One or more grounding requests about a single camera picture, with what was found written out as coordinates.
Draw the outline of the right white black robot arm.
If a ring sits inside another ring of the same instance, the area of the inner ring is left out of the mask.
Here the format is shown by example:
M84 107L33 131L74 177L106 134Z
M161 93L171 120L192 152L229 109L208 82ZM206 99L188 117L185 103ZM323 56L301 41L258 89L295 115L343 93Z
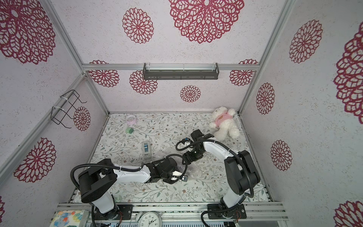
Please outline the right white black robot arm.
M189 165L196 162L206 152L224 162L229 189L221 199L223 208L231 208L243 203L247 197L254 197L254 187L261 178L248 151L237 152L218 141L212 134L204 135L200 130L195 130L191 136L191 139L185 138L175 146L177 151L185 151L184 163Z

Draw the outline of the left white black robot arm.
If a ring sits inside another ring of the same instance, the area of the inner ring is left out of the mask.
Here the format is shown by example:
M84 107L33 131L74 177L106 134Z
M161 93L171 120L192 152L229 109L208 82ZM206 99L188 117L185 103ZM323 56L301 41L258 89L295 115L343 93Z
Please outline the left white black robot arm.
M102 217L111 219L119 213L114 196L109 192L115 184L121 183L157 183L162 180L174 184L182 180L188 165L181 172L174 154L161 160L141 164L141 166L120 166L110 159L98 163L82 164L71 171L71 179L81 194L81 201L93 206Z

